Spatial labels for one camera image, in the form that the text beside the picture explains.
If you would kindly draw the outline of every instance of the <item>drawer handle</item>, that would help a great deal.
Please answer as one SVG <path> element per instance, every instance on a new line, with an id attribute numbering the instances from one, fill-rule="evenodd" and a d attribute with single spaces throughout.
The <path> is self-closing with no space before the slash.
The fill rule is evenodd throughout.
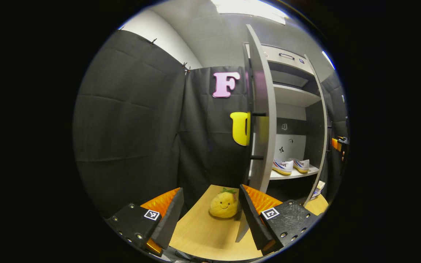
<path id="1" fill-rule="evenodd" d="M 292 60 L 295 60 L 295 58 L 294 58 L 294 57 L 292 57 L 291 55 L 287 55 L 287 54 L 284 54 L 284 53 L 279 53 L 279 56 L 281 56 L 281 55 L 286 55 L 286 56 L 289 56 L 289 57 L 291 57 L 291 58 L 292 58 Z"/>

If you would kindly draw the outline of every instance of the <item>ceiling light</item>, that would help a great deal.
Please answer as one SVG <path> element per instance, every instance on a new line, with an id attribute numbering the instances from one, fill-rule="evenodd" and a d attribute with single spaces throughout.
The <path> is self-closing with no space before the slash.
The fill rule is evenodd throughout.
<path id="1" fill-rule="evenodd" d="M 329 64 L 331 64 L 331 65 L 332 65 L 332 62 L 331 62 L 331 60 L 329 59 L 329 57 L 326 55 L 326 53 L 324 53 L 324 51 L 323 51 L 322 53 L 323 53 L 324 57 L 326 58 L 326 60 L 327 60 L 327 61 L 329 61 Z"/>
<path id="2" fill-rule="evenodd" d="M 220 14 L 255 15 L 285 25 L 286 13 L 259 0 L 211 0 Z"/>

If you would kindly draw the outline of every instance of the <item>plush toy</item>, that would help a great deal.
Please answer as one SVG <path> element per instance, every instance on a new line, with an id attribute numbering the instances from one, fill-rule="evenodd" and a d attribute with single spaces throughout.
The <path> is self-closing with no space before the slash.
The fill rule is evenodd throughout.
<path id="1" fill-rule="evenodd" d="M 224 189 L 210 202 L 211 215 L 230 218 L 237 213 L 238 200 L 234 189 Z"/>

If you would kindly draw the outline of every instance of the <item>drawer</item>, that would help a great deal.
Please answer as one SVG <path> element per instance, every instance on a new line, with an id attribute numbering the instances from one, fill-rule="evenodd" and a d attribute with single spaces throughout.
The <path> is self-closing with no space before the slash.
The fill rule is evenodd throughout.
<path id="1" fill-rule="evenodd" d="M 249 54 L 249 45 L 245 44 L 246 50 L 248 52 L 248 57 L 250 57 Z M 312 75 L 314 75 L 313 70 L 311 70 L 310 65 L 308 65 L 308 62 L 304 57 L 301 57 L 299 55 L 296 55 L 295 53 L 292 53 L 287 50 L 283 50 L 276 47 L 271 47 L 267 45 L 261 45 L 262 50 L 264 51 L 264 56 L 268 61 L 281 63 L 285 65 L 289 65 L 292 67 L 297 67 L 301 70 L 304 70 Z"/>

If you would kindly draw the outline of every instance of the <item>shoe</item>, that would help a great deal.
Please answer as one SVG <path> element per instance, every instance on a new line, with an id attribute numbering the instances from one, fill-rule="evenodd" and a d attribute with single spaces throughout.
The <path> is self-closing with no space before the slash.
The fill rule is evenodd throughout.
<path id="1" fill-rule="evenodd" d="M 293 161 L 281 161 L 274 159 L 272 162 L 272 169 L 283 175 L 290 175 L 293 169 Z"/>
<path id="2" fill-rule="evenodd" d="M 310 168 L 310 160 L 293 160 L 293 167 L 296 168 L 302 174 L 308 172 Z"/>

